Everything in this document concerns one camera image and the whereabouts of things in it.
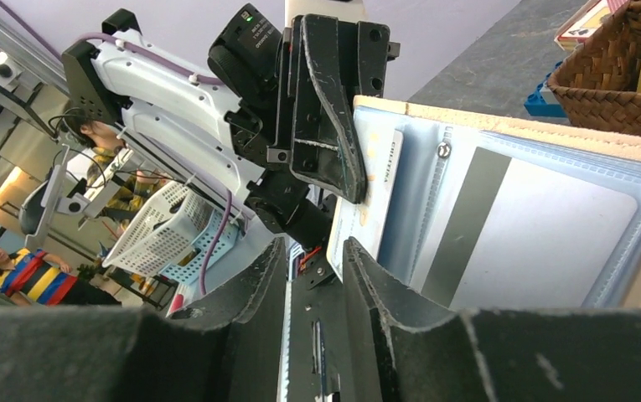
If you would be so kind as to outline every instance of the yellow plaid shirt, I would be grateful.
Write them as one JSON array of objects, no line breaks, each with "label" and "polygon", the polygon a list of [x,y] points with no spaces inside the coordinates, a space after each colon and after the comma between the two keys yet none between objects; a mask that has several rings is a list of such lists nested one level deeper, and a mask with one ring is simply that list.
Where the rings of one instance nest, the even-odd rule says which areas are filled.
[{"label": "yellow plaid shirt", "polygon": [[[101,169],[106,170],[121,149],[122,147],[119,147],[115,151],[112,151],[100,147],[92,148],[92,159],[95,163],[91,162],[86,173],[86,181],[89,186],[93,186],[96,179],[101,175]],[[160,187],[162,187],[160,182],[139,183],[135,174],[132,174],[126,180],[125,185],[111,198],[106,207],[109,209],[137,212],[145,204],[147,199],[160,189]],[[121,224],[127,226],[127,222],[121,222]]]}]

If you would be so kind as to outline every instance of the beige leather cover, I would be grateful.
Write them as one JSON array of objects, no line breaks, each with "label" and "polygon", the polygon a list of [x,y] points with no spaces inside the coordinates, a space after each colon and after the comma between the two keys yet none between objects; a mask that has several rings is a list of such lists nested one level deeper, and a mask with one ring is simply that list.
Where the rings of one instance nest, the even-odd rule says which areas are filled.
[{"label": "beige leather cover", "polygon": [[[459,126],[470,126],[480,130],[495,131],[515,137],[641,161],[641,137],[558,126],[510,117],[482,115],[467,111],[454,111],[440,107],[413,105],[366,96],[356,97],[354,103],[356,106],[368,106],[408,116],[445,121]],[[627,296],[623,300],[623,305],[625,307],[641,307],[641,266]]]}]

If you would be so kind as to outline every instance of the floor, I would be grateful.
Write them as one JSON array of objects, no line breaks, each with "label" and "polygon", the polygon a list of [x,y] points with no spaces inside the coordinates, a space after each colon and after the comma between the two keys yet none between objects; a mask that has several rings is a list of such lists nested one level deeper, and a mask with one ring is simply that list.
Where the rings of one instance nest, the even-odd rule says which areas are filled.
[{"label": "floor", "polygon": [[532,119],[523,107],[525,98],[567,56],[553,42],[555,32],[585,2],[523,0],[410,102]]}]

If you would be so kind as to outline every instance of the person wearing plaid shirt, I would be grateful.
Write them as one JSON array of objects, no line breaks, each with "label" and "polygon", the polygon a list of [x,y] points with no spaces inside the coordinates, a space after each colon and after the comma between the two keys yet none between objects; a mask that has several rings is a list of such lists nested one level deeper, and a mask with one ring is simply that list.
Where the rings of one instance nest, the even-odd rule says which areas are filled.
[{"label": "person wearing plaid shirt", "polygon": [[[106,170],[116,154],[124,148],[125,143],[108,125],[89,119],[83,110],[73,107],[70,102],[66,110],[65,126],[80,145],[93,151],[86,174],[86,182],[92,187],[101,172]],[[150,173],[144,172],[131,175],[108,202],[101,216],[115,220],[123,229],[127,227],[134,213],[163,185],[159,175],[150,176]]]}]

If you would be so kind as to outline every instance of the person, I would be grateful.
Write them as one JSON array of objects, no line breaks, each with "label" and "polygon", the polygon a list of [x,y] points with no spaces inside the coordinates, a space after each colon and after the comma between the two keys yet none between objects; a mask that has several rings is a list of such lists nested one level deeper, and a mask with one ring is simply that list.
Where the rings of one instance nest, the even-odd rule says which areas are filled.
[{"label": "person", "polygon": [[[89,119],[83,109],[74,107],[72,102],[66,105],[64,114],[65,126],[72,131],[76,141],[93,151],[86,182],[92,187],[101,172],[114,160],[125,147],[125,142],[117,137],[116,132],[107,124]],[[127,226],[132,213],[136,213],[149,197],[164,184],[161,175],[138,171],[131,175],[111,198],[103,211],[104,216],[115,220],[122,228]]]},{"label": "person", "polygon": [[70,273],[71,266],[57,255],[26,249],[10,255],[0,247],[0,292],[18,306],[31,306],[29,300],[45,306],[121,305],[112,294]]}]

